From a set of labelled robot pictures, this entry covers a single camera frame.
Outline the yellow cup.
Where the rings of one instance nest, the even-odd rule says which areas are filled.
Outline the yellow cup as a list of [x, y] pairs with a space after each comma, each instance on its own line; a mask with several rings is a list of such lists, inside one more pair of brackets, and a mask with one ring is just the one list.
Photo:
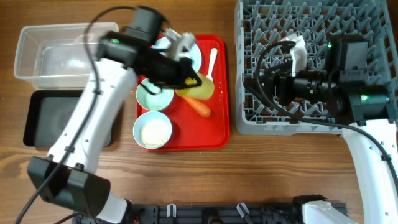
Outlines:
[[197, 75], [202, 81], [201, 86], [175, 90], [176, 94], [181, 97], [190, 97], [198, 100], [208, 100], [211, 98], [215, 90], [215, 84], [200, 72], [197, 72]]

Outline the green bowl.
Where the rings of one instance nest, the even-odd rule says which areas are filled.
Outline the green bowl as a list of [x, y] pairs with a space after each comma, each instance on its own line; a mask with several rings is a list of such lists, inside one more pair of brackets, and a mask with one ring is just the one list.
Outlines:
[[160, 89], [148, 78], [141, 81], [136, 89], [136, 100], [147, 111], [162, 111], [171, 104], [173, 98], [173, 90]]

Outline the light blue bowl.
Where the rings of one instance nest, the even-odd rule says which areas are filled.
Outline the light blue bowl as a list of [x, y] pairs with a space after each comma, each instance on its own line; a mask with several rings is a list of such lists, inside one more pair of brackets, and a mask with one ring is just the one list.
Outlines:
[[149, 150], [159, 149], [170, 140], [172, 123], [163, 113], [150, 111], [136, 119], [132, 132], [140, 147]]

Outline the white rice grains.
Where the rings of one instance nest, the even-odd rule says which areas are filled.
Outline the white rice grains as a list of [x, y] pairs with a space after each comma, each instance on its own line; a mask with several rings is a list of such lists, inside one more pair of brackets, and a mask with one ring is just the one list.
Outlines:
[[163, 146], [170, 138], [171, 128], [168, 123], [160, 119], [146, 122], [139, 131], [142, 145], [148, 149]]

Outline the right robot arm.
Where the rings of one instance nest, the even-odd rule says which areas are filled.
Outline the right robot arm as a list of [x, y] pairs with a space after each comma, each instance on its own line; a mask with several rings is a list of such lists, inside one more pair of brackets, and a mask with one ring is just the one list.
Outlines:
[[386, 86], [371, 84], [368, 43], [360, 35], [332, 35], [325, 73], [306, 68], [303, 38], [291, 35], [277, 46], [290, 60], [257, 66], [244, 87], [262, 104], [285, 113], [294, 99], [324, 102], [353, 158], [366, 223], [397, 222], [397, 113]]

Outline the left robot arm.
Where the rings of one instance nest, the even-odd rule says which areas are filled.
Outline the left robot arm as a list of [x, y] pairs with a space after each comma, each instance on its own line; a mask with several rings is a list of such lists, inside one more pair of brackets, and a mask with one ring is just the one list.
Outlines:
[[130, 201], [111, 192], [108, 179], [96, 175], [104, 142], [125, 98], [139, 76], [161, 90], [202, 84], [192, 61], [182, 57], [196, 41], [190, 33], [163, 27], [166, 18], [155, 9], [136, 7], [134, 19], [121, 32], [110, 31], [89, 54], [91, 73], [80, 99], [46, 158], [33, 157], [27, 173], [34, 198], [101, 223], [132, 223]]

